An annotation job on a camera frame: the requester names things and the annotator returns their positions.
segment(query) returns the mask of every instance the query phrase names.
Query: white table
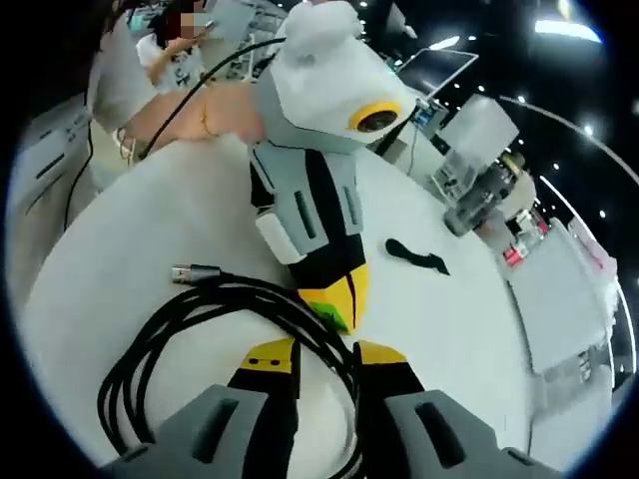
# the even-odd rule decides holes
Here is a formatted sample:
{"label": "white table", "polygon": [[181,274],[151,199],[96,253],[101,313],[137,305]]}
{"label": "white table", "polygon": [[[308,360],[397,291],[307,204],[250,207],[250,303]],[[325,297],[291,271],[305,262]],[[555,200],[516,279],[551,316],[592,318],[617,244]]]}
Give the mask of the white table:
{"label": "white table", "polygon": [[[525,449],[527,353],[490,251],[475,235],[453,237],[443,207],[365,149],[357,182],[370,287],[355,338],[403,352],[425,388],[442,389],[488,422],[500,446]],[[389,257],[388,238],[439,254],[451,276]],[[96,413],[100,383],[144,322],[181,290],[170,282],[179,262],[289,280],[256,229],[248,156],[234,137],[171,145],[97,197],[48,257],[19,322],[43,393],[98,464],[116,457]],[[226,384],[251,347],[281,336],[246,312],[181,333],[149,386],[150,421]],[[309,353],[302,376],[290,477],[326,477],[342,461],[352,410],[338,379]],[[320,429],[330,444],[317,444]]]}

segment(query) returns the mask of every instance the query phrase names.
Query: white shirt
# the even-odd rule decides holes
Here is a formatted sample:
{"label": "white shirt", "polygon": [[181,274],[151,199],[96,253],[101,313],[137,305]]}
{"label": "white shirt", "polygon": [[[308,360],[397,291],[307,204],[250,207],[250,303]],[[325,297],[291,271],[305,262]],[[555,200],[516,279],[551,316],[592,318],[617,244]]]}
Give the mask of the white shirt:
{"label": "white shirt", "polygon": [[497,207],[507,221],[512,220],[520,211],[531,210],[537,197],[535,184],[526,172],[517,179],[512,192]]}
{"label": "white shirt", "polygon": [[[163,50],[158,46],[156,35],[151,34],[142,38],[136,46],[140,63],[145,68],[150,68],[162,56]],[[173,56],[173,60],[156,85],[158,91],[167,93],[175,90],[190,90],[200,81],[200,77],[206,73],[202,52],[195,45],[191,48],[191,53],[180,52]]]}
{"label": "white shirt", "polygon": [[[124,126],[158,91],[140,66],[135,43],[121,18],[114,31],[103,37],[89,77],[87,108],[97,122],[112,133]],[[88,158],[88,148],[69,155],[69,169],[54,181],[27,211],[16,214],[9,225],[6,246],[10,298],[18,310],[54,244],[63,233],[64,213],[71,185]],[[90,172],[74,190],[70,217],[74,218],[95,198]]]}

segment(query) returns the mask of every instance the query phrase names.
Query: ceiling light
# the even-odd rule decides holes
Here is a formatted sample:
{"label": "ceiling light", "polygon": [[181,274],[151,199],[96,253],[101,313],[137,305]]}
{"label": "ceiling light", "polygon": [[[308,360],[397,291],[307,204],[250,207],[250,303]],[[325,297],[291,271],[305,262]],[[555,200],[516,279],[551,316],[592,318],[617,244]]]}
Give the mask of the ceiling light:
{"label": "ceiling light", "polygon": [[562,22],[557,20],[537,20],[535,22],[535,32],[553,33],[565,35],[567,37],[581,38],[591,42],[601,43],[599,36],[590,28],[578,23]]}
{"label": "ceiling light", "polygon": [[452,47],[459,41],[459,36],[446,38],[437,43],[433,43],[428,47],[428,50],[443,50],[444,48]]}

